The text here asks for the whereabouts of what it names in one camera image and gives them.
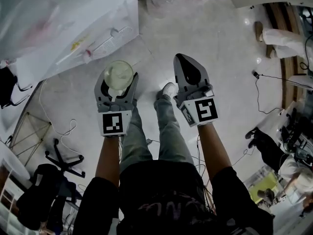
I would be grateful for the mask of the round white table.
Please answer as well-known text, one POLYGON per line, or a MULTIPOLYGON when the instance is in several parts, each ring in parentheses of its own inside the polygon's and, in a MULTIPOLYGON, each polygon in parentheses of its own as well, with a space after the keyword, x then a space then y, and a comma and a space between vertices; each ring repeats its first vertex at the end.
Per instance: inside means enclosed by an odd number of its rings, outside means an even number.
POLYGON ((18 157, 10 150, 8 146, 6 146, 5 143, 0 141, 0 162, 2 162, 3 160, 20 177, 25 178, 26 180, 30 179, 29 172, 18 159, 18 157))

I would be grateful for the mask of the person's right forearm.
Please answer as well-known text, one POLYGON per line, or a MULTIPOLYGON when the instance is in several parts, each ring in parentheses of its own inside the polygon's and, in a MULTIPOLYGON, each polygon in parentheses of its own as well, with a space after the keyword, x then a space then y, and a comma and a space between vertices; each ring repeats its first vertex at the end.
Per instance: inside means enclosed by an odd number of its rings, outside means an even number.
POLYGON ((198 126, 198 132, 209 179, 231 167, 227 151, 212 123, 198 126))

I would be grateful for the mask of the pale green translucent cup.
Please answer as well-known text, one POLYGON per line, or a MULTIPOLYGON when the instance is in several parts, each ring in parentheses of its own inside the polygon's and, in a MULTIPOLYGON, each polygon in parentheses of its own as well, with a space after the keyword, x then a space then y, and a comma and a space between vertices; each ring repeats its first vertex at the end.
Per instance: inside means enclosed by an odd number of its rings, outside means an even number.
POLYGON ((125 61, 114 61, 110 63, 104 70, 104 82, 109 87, 108 93, 112 100, 126 91, 131 85, 134 77, 132 67, 125 61))

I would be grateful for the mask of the white water dispenser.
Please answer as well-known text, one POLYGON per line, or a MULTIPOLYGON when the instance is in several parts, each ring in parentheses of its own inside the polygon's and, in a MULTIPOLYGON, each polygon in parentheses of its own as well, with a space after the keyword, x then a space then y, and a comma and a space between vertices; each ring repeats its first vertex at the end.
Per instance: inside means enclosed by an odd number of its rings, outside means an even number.
POLYGON ((17 59, 23 85, 101 59, 138 35, 138 0, 91 0, 69 14, 72 26, 40 49, 17 59))

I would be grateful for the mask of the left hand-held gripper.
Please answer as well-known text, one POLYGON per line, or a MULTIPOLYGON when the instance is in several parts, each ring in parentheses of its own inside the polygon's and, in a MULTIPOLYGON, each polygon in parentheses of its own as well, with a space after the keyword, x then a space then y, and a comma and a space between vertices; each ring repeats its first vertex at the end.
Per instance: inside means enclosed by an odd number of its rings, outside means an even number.
POLYGON ((94 87, 100 134, 104 137, 122 137, 126 135, 131 122, 139 75, 137 72, 134 74, 132 83, 121 96, 117 96, 117 102, 110 102, 109 87, 104 78, 103 70, 94 87))

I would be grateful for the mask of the white shelf unit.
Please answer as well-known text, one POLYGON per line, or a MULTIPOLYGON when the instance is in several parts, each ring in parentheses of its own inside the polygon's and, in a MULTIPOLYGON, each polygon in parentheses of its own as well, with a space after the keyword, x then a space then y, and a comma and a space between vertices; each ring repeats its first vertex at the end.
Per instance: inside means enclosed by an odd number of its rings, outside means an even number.
POLYGON ((26 228, 18 220, 17 200, 23 195, 14 177, 0 166, 0 235, 25 235, 26 228))

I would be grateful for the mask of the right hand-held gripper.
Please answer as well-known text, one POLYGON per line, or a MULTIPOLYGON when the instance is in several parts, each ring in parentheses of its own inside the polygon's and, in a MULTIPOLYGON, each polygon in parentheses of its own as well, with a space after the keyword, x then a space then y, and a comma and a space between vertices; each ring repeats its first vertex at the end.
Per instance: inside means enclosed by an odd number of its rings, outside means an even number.
POLYGON ((218 110, 213 87, 204 66, 188 55, 174 57, 174 72, 179 91, 174 100, 190 127, 216 121, 218 110))

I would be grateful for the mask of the person's black shirt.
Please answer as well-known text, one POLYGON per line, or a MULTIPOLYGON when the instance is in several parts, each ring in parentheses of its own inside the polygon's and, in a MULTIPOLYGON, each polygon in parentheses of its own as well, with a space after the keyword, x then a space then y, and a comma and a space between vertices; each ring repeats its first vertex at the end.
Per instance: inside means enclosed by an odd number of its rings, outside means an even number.
POLYGON ((272 216, 257 207, 236 171, 212 180, 216 214, 188 163, 160 160, 129 166, 120 185, 95 177, 87 186, 73 235, 273 235, 272 216))

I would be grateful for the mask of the black bag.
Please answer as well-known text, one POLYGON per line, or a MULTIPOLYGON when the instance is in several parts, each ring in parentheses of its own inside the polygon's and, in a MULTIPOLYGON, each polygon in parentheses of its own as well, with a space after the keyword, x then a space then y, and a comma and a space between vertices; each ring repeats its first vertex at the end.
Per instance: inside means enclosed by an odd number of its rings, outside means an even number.
POLYGON ((14 103, 11 100, 12 92, 14 89, 14 86, 17 86, 20 92, 28 91, 29 89, 32 89, 32 85, 26 88, 21 88, 18 84, 18 78, 15 76, 9 67, 1 68, 0 69, 0 107, 1 109, 4 109, 8 106, 18 106, 21 103, 23 103, 28 97, 22 98, 20 101, 14 103))

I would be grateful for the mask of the clear box with green sheet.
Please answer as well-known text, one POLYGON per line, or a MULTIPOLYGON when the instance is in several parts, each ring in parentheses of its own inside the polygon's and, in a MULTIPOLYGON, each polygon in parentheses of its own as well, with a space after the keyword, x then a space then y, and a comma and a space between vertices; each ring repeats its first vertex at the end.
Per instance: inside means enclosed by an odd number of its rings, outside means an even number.
POLYGON ((262 198, 257 195, 259 190, 271 189, 274 193, 280 191, 279 179, 276 173, 267 165, 255 172, 251 177, 244 181, 252 201, 258 204, 262 198))

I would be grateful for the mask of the person's white right shoe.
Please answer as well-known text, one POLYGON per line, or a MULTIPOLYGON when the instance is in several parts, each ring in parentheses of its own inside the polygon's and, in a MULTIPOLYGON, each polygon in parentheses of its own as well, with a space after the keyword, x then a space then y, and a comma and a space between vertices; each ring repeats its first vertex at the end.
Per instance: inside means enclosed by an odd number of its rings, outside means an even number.
POLYGON ((174 97, 177 95, 177 93, 178 93, 177 87, 172 82, 167 83, 161 90, 161 95, 165 95, 168 97, 174 97))

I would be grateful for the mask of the person's left forearm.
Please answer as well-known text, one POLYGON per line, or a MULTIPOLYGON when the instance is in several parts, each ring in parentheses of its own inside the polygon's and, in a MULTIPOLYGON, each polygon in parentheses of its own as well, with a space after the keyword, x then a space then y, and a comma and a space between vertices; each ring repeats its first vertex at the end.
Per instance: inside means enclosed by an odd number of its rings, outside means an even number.
POLYGON ((119 138, 104 138, 95 177, 119 186, 119 138))

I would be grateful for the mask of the black office chair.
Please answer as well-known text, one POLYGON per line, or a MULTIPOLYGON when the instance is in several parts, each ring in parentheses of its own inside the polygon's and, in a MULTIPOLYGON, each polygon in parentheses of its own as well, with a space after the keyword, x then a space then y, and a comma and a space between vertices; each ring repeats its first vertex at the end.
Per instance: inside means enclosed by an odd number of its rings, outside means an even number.
POLYGON ((57 159, 45 152, 45 157, 51 164, 41 164, 37 167, 31 179, 32 185, 17 200, 19 222, 30 230, 42 231, 47 234, 60 235, 63 232, 63 209, 66 202, 75 204, 82 199, 76 189, 76 184, 70 182, 65 172, 85 178, 86 173, 73 170, 75 165, 83 162, 84 156, 67 163, 58 149, 59 140, 54 139, 54 150, 57 159))

